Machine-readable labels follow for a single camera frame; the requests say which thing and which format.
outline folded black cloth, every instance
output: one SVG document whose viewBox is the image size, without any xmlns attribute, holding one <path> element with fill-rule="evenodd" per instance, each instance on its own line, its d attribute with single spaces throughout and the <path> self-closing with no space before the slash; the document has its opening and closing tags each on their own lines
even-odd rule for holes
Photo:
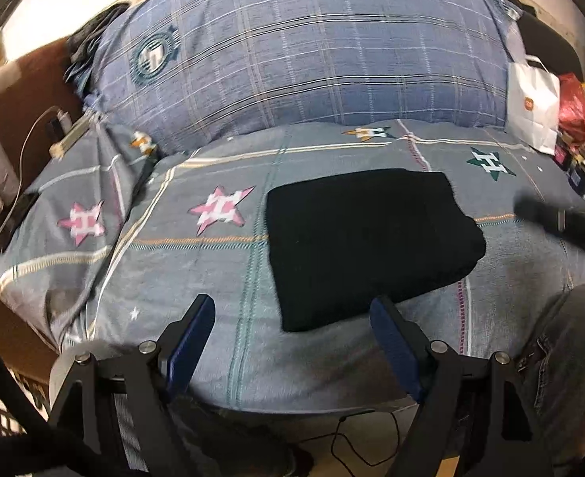
<svg viewBox="0 0 585 477">
<path fill-rule="evenodd" d="M 440 172 L 371 170 L 268 192 L 270 264 L 282 329 L 306 331 L 450 285 L 484 237 Z"/>
<path fill-rule="evenodd" d="M 130 4 L 113 4 L 99 12 L 67 38 L 67 50 L 72 64 L 64 74 L 64 82 L 73 84 L 75 93 L 84 98 L 89 93 L 89 79 L 100 38 L 107 27 L 129 8 Z"/>
</svg>

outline brown leather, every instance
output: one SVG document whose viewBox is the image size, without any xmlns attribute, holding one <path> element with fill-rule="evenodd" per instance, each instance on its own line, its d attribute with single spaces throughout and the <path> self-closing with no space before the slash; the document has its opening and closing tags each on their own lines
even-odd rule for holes
<svg viewBox="0 0 585 477">
<path fill-rule="evenodd" d="M 72 120 L 80 117 L 82 104 L 72 87 L 62 81 L 69 62 L 63 38 L 18 59 L 18 77 L 8 78 L 7 70 L 0 72 L 0 142 L 17 175 L 25 136 L 45 109 L 57 105 L 69 111 Z M 23 156 L 23 188 L 39 175 L 50 159 L 52 141 L 45 133 L 46 122 L 43 120 L 36 126 L 27 142 Z M 56 359 L 56 354 L 31 328 L 1 302 L 0 355 L 8 367 L 43 384 L 47 384 Z"/>
</svg>

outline white cable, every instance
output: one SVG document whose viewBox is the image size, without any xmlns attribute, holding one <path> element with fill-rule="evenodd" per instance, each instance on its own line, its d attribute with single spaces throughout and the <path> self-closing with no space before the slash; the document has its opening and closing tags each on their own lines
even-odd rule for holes
<svg viewBox="0 0 585 477">
<path fill-rule="evenodd" d="M 21 155 L 18 158 L 18 190 L 16 192 L 16 197 L 14 198 L 14 202 L 12 204 L 12 207 L 10 208 L 7 216 L 5 217 L 5 220 L 3 221 L 3 224 L 1 224 L 0 227 L 0 234 L 3 230 L 3 228 L 5 227 L 5 224 L 7 224 L 7 221 L 10 219 L 10 217 L 12 216 L 12 213 L 14 212 L 14 208 L 16 208 L 16 204 L 18 202 L 18 199 L 21 197 L 21 189 L 23 188 L 23 153 L 25 151 L 25 146 L 27 145 L 27 140 L 29 140 L 29 137 L 31 136 L 34 128 L 36 127 L 36 125 L 38 125 L 38 123 L 50 112 L 52 111 L 62 111 L 57 105 L 53 105 L 52 107 L 47 108 L 47 110 L 45 110 L 43 112 L 43 114 L 41 114 L 36 121 L 33 123 L 33 125 L 31 126 L 31 129 L 29 130 L 29 132 L 27 133 L 27 136 L 25 136 L 25 141 L 23 142 L 23 147 L 21 148 Z"/>
</svg>

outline silver bolt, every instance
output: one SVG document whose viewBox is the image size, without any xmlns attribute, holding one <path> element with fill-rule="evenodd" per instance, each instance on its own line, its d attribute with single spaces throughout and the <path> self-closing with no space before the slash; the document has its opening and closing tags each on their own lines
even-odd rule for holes
<svg viewBox="0 0 585 477">
<path fill-rule="evenodd" d="M 148 353 L 153 353 L 156 347 L 157 344 L 155 341 L 144 341 L 143 343 L 140 343 L 138 349 L 140 350 L 140 353 L 147 355 Z"/>
<path fill-rule="evenodd" d="M 443 341 L 432 341 L 429 345 L 432 352 L 444 353 L 447 351 L 447 344 Z"/>
<path fill-rule="evenodd" d="M 77 364 L 80 364 L 81 366 L 85 366 L 91 360 L 91 353 L 89 353 L 89 352 L 80 353 L 74 357 L 74 360 L 76 361 Z"/>
<path fill-rule="evenodd" d="M 511 362 L 511 357 L 508 356 L 505 352 L 495 352 L 494 358 L 502 365 Z"/>
</svg>

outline green star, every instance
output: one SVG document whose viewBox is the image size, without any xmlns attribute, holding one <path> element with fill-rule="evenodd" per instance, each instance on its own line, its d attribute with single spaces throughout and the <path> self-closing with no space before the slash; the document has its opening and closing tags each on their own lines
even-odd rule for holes
<svg viewBox="0 0 585 477">
<path fill-rule="evenodd" d="M 494 181 L 498 180 L 502 172 L 509 175 L 516 175 L 513 170 L 508 169 L 500 162 L 499 152 L 489 152 L 488 154 L 485 154 L 484 152 L 481 152 L 478 149 L 474 149 L 473 147 L 471 147 L 471 152 L 474 155 L 474 158 L 468 159 L 467 162 L 470 165 L 482 167 Z"/>
</svg>

